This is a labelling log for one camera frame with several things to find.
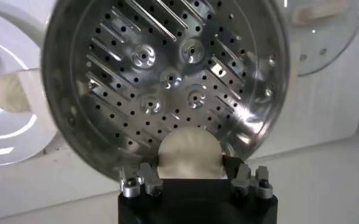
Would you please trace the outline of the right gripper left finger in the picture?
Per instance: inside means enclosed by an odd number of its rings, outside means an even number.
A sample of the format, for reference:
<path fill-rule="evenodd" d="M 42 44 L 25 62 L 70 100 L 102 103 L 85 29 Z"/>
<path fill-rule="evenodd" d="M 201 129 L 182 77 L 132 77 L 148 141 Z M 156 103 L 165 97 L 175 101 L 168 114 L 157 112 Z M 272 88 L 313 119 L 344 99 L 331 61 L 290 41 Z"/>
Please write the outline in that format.
<path fill-rule="evenodd" d="M 163 180 L 157 172 L 158 156 L 142 158 L 139 163 L 125 165 L 119 171 L 120 189 L 125 198 L 136 198 L 144 193 L 159 197 Z"/>

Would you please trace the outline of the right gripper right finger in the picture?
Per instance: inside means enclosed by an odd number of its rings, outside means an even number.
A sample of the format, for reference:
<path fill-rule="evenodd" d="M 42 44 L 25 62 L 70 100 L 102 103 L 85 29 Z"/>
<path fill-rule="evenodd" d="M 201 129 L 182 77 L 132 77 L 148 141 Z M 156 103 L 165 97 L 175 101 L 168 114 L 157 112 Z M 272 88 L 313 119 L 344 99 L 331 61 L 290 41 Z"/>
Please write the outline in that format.
<path fill-rule="evenodd" d="M 222 163 L 226 177 L 240 197 L 250 195 L 250 191 L 261 200 L 269 200 L 274 196 L 266 166 L 258 166 L 255 175 L 252 175 L 251 168 L 239 158 L 223 155 Z"/>

